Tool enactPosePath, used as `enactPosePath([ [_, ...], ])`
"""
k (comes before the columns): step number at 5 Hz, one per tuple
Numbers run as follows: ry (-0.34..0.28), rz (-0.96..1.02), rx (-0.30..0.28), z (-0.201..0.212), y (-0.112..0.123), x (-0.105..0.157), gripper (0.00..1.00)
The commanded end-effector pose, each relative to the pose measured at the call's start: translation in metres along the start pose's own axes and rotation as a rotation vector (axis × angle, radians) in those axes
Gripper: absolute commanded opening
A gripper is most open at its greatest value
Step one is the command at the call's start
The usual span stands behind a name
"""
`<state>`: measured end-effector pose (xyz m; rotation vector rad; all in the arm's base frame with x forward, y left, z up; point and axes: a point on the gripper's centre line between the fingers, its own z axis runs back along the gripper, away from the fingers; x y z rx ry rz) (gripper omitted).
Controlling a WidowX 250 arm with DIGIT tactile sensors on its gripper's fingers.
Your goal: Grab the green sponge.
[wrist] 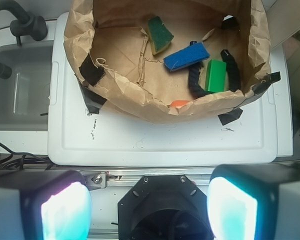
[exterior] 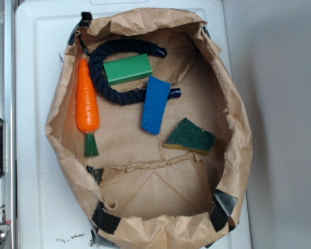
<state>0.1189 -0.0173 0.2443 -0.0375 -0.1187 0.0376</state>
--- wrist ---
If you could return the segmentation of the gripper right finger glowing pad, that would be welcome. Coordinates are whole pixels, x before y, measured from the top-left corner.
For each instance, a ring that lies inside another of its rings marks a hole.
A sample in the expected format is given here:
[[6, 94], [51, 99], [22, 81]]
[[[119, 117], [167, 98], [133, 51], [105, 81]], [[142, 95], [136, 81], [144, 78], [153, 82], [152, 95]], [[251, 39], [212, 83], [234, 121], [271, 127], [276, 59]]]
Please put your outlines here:
[[300, 240], [300, 162], [217, 166], [207, 213], [218, 240]]

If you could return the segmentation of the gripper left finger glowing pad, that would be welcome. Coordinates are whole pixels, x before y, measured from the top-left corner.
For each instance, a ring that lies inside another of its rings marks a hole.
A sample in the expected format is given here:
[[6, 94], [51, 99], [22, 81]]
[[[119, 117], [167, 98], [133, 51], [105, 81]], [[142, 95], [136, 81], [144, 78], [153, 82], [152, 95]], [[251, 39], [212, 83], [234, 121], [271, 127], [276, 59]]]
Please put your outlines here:
[[77, 170], [0, 170], [0, 240], [85, 240], [92, 199]]

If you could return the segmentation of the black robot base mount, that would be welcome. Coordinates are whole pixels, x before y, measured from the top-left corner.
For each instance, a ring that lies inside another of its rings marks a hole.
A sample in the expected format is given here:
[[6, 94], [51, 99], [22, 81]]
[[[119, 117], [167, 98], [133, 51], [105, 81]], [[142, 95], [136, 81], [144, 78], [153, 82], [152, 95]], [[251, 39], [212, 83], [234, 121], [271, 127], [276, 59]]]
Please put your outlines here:
[[145, 175], [119, 200], [120, 240], [212, 240], [207, 196], [185, 175]]

